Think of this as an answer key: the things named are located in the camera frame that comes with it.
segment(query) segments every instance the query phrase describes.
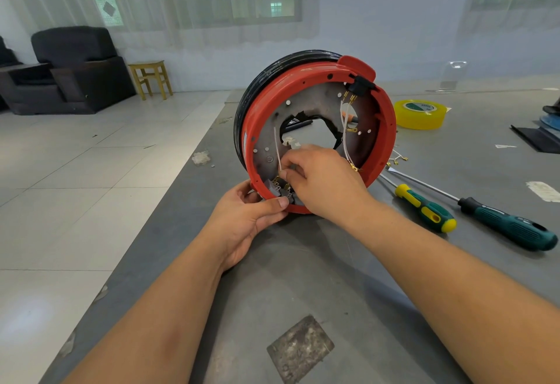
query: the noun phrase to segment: green screwdriver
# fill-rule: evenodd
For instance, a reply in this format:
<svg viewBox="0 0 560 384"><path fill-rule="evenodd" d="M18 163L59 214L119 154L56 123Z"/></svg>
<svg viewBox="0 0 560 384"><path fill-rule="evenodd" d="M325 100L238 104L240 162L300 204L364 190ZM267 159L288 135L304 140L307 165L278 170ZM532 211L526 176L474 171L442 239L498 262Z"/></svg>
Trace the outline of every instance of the green screwdriver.
<svg viewBox="0 0 560 384"><path fill-rule="evenodd" d="M397 185L382 174L379 177L395 187L397 197L407 200L410 205L414 206L422 221L432 231L449 233L457 227L457 221L439 204L426 200L404 183Z"/></svg>
<svg viewBox="0 0 560 384"><path fill-rule="evenodd" d="M558 237L553 232L529 219L512 216L501 210L488 207L487 205L479 203L473 197L459 199L392 167L387 167L387 170L451 198L461 206L461 211L463 213L472 216L476 221L501 233L522 248L530 251L548 251L553 249L558 243Z"/></svg>

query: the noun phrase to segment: yellow wooden stool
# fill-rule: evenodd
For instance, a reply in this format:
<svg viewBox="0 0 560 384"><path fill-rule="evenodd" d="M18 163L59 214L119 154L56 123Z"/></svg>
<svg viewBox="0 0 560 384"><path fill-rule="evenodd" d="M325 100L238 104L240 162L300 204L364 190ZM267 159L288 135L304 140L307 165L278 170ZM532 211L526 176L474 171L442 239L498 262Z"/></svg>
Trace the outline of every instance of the yellow wooden stool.
<svg viewBox="0 0 560 384"><path fill-rule="evenodd" d="M139 62L135 64L129 64L130 71L132 72L132 77L136 82L136 87L138 88L138 93L143 100L146 100L146 96L144 95L144 90L142 89L142 83L146 84L146 89L148 89L148 93L152 96L152 88L150 87L150 82L148 81L149 77L154 77L157 80L157 84L160 86L161 96L164 99L167 99L165 96L164 90L164 83L167 85L167 90L169 90L169 94L173 95L172 86L169 84L169 77L167 76L167 70L165 70L165 65L163 61L155 61L155 62ZM139 69L141 76L138 76L136 70ZM146 72L146 69L153 69L153 73Z"/></svg>

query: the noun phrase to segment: thumb nail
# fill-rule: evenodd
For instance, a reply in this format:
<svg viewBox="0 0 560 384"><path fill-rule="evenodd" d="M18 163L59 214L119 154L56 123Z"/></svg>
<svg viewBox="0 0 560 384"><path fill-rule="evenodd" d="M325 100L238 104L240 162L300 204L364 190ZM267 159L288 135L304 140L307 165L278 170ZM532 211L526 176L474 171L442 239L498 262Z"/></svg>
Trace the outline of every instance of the thumb nail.
<svg viewBox="0 0 560 384"><path fill-rule="evenodd" d="M281 208L285 209L290 203L290 201L288 200L287 197L280 197L278 198L278 203L280 204Z"/></svg>

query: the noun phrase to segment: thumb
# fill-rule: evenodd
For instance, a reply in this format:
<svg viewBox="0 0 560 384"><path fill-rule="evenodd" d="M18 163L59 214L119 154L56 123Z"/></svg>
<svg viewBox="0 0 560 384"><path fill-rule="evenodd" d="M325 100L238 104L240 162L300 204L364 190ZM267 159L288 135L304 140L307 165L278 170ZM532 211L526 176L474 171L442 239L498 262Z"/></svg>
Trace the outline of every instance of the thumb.
<svg viewBox="0 0 560 384"><path fill-rule="evenodd" d="M280 177L288 182L296 193L301 191L305 185L305 178L292 169L282 169Z"/></svg>
<svg viewBox="0 0 560 384"><path fill-rule="evenodd" d="M290 204L288 198L278 197L272 198L271 200L261 201L260 203L251 204L251 207L254 211L254 218L259 219L264 216L280 213L286 209L288 204Z"/></svg>

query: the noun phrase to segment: black cable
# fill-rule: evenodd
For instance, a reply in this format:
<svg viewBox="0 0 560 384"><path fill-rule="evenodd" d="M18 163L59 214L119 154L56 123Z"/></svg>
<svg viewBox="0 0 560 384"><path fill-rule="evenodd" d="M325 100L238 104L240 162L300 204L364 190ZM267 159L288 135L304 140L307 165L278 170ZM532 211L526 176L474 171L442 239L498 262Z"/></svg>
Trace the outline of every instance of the black cable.
<svg viewBox="0 0 560 384"><path fill-rule="evenodd" d="M245 165L245 159L243 158L242 144L243 144L243 121L249 111L249 107L253 104L256 97L262 92L264 88L267 87L276 77L280 76L284 72L292 69L294 67L309 64L311 62L337 62L342 55L329 52L328 50L318 50L309 49L302 50L290 55L287 55L280 60L273 62L266 69L264 69L248 86L247 90L243 94L237 111L235 112L234 119L234 145L237 157L243 167L247 168Z"/></svg>

